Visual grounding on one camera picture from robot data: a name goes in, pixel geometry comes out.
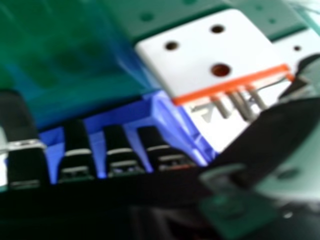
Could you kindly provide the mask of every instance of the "hole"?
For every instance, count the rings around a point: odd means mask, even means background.
[[[192,5],[195,4],[197,0],[183,0],[183,3],[185,5]]]
[[[172,50],[175,50],[177,49],[179,46],[179,44],[175,41],[171,41],[171,42],[168,42],[166,45],[165,45],[165,48],[169,51],[172,51]]]
[[[295,51],[299,52],[299,51],[301,51],[301,46],[294,46],[293,49],[294,49]]]
[[[271,23],[271,24],[275,24],[277,21],[274,19],[274,18],[270,18],[269,19],[269,23]]]
[[[140,19],[143,22],[150,22],[155,18],[155,16],[150,12],[144,12],[140,15]]]
[[[290,168],[276,173],[276,178],[278,180],[290,180],[295,178],[300,171],[296,168]]]
[[[224,26],[222,25],[215,25],[211,28],[211,32],[215,34],[220,34],[225,30]]]
[[[231,68],[226,64],[217,64],[211,68],[211,73],[217,77],[225,77],[231,72]]]
[[[257,5],[257,6],[255,6],[255,9],[258,11],[262,11],[264,9],[264,7],[261,5]]]

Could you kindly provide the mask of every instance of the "white plastic part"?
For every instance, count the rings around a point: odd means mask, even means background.
[[[144,39],[135,50],[171,98],[196,93],[187,102],[209,96],[211,90],[198,94],[208,88],[284,64],[272,43],[235,9]],[[218,64],[229,66],[230,72],[215,76],[212,67]]]
[[[289,65],[293,74],[304,58],[320,54],[320,36],[312,29],[300,31],[274,42],[279,54]]]

